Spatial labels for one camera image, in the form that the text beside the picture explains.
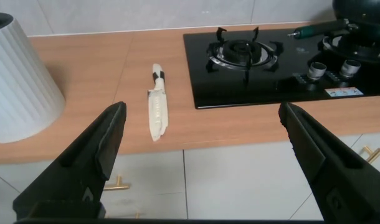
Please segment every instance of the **kitchen counter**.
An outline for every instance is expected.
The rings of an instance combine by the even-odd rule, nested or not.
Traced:
[[[263,25],[281,29],[302,24]],[[234,26],[228,30],[252,30]],[[210,110],[194,108],[183,34],[216,27],[34,37],[32,44],[66,99],[63,115],[25,140],[0,144],[0,164],[56,158],[108,105],[124,101],[120,154],[197,149],[286,140],[278,104]],[[148,127],[146,92],[152,64],[166,74],[169,126],[157,142]],[[336,135],[380,132],[380,96],[297,103]]]

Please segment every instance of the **wall tile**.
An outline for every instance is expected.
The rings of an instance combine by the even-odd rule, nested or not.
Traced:
[[[58,34],[249,24],[253,0],[39,0]]]
[[[255,0],[252,23],[331,20],[331,3],[332,0]]]
[[[0,12],[11,14],[27,35],[49,35],[52,31],[36,0],[0,0]]]

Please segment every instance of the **cabinet door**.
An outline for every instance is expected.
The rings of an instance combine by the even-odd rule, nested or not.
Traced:
[[[0,176],[22,192],[51,162],[0,165]],[[131,217],[136,214],[132,208],[141,208],[141,218],[187,217],[182,151],[117,156],[106,185],[116,184],[118,176],[130,188],[103,193],[102,203],[111,217]]]
[[[367,158],[368,154],[359,149],[362,149],[366,144],[370,145],[371,147],[378,147],[378,145],[380,145],[380,134],[345,136],[340,137],[340,139],[364,158]],[[319,206],[317,205],[313,194],[311,194],[308,199],[302,204],[297,212],[291,217],[291,220],[323,220]]]
[[[323,220],[315,196],[311,194],[291,217],[291,220]]]
[[[52,161],[0,165],[0,177],[19,192],[23,192],[50,163]]]
[[[121,195],[185,192],[183,151],[118,156],[106,184],[115,184],[118,176],[130,185]]]
[[[289,142],[189,150],[184,161],[189,219],[288,220],[311,194]]]
[[[372,151],[380,148],[380,133],[363,134],[359,140],[353,145],[352,149],[362,158],[367,159],[369,154],[363,150],[364,146],[368,146]],[[380,171],[380,156],[371,163],[378,171]]]
[[[13,200],[19,192],[0,178],[0,223],[14,223],[16,213],[13,211]]]
[[[0,177],[22,192],[52,161],[0,165]],[[121,176],[131,185],[129,194],[169,194],[184,192],[183,152],[119,155],[115,159],[110,180]]]
[[[106,218],[186,219],[185,193],[161,195],[122,195],[104,192]]]

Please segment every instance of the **white lamp shade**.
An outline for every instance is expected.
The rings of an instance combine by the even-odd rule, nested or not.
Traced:
[[[37,134],[62,114],[64,105],[17,20],[0,13],[0,143]]]

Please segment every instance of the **burner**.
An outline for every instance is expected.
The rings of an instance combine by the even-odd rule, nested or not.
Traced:
[[[260,61],[262,48],[256,42],[248,40],[229,40],[223,45],[222,58],[233,64],[247,66]]]
[[[264,65],[270,69],[277,62],[278,54],[268,45],[256,42],[259,28],[254,29],[254,38],[249,40],[225,40],[222,38],[223,28],[218,28],[216,36],[219,42],[209,44],[207,50],[210,61],[222,67],[249,71],[252,67]],[[207,70],[214,72],[213,63],[208,62]]]
[[[367,63],[380,63],[380,43],[361,40],[352,35],[325,37],[323,49],[342,57]]]

